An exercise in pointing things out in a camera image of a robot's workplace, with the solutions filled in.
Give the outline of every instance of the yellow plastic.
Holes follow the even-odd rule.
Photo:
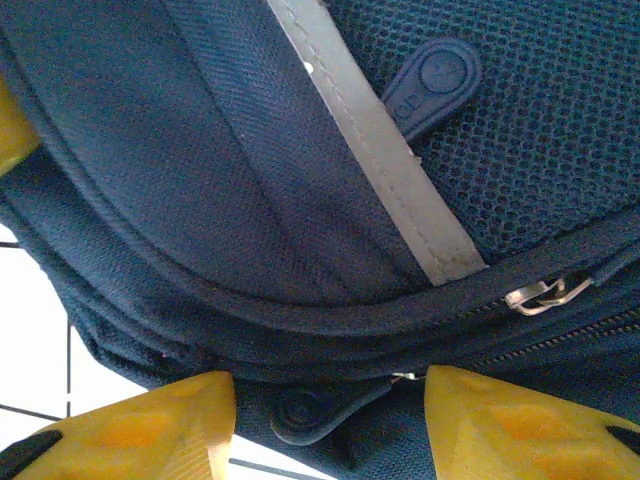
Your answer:
[[[620,417],[454,367],[429,369],[425,413],[438,480],[638,480]]]
[[[226,372],[189,378],[44,430],[64,437],[17,480],[223,480],[236,404]]]
[[[0,77],[0,177],[39,144],[38,135]]]

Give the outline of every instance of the white tile floor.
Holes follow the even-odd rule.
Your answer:
[[[0,225],[2,241],[15,238]],[[98,364],[73,328],[70,339],[68,394],[64,308],[36,262],[21,250],[0,248],[0,450],[45,427],[55,417],[65,417],[68,406],[71,415],[78,415],[144,393],[142,387]],[[229,480],[331,480],[238,436],[234,436],[231,457],[236,464],[229,465]],[[283,473],[246,468],[247,463]]]

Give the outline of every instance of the navy blue backpack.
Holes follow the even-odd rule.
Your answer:
[[[0,222],[103,365],[228,370],[239,435],[340,479],[435,478],[433,364],[640,423],[636,1],[0,11],[42,141]]]

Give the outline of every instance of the navy mesh panel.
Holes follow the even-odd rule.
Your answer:
[[[637,2],[328,4],[378,94],[428,39],[480,51],[478,100],[414,151],[489,262],[638,202]]]

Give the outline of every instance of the gray reflective tape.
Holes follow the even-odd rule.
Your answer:
[[[267,0],[360,167],[434,285],[486,267],[317,0]]]

